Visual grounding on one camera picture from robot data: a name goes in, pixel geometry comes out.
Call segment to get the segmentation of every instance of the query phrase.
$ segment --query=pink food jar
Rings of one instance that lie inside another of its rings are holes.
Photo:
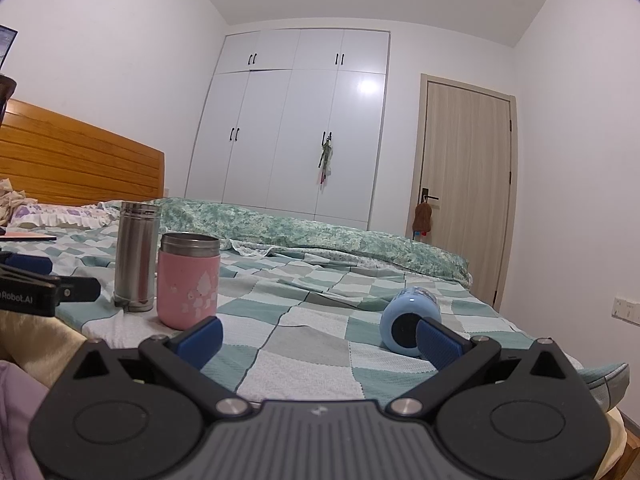
[[[158,317],[186,330],[218,306],[220,240],[192,233],[167,233],[158,252]]]

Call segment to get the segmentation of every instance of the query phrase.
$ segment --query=silver tumbler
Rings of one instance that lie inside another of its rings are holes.
[[[159,227],[158,206],[122,202],[113,301],[129,312],[154,306]]]

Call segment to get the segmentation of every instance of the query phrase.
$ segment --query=wooden headboard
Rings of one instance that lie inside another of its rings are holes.
[[[164,153],[12,99],[0,128],[5,177],[49,204],[151,200],[164,192]]]

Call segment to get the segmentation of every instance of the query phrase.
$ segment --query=wall socket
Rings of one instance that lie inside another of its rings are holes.
[[[640,303],[615,298],[613,300],[611,317],[617,317],[618,319],[640,326]]]

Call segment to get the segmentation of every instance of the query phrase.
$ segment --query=metal screw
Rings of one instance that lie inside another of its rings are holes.
[[[249,409],[249,403],[237,397],[227,397],[216,403],[216,410],[223,415],[242,415]]]
[[[394,400],[390,407],[391,411],[396,415],[411,416],[420,412],[422,403],[418,399],[402,397],[401,399]]]

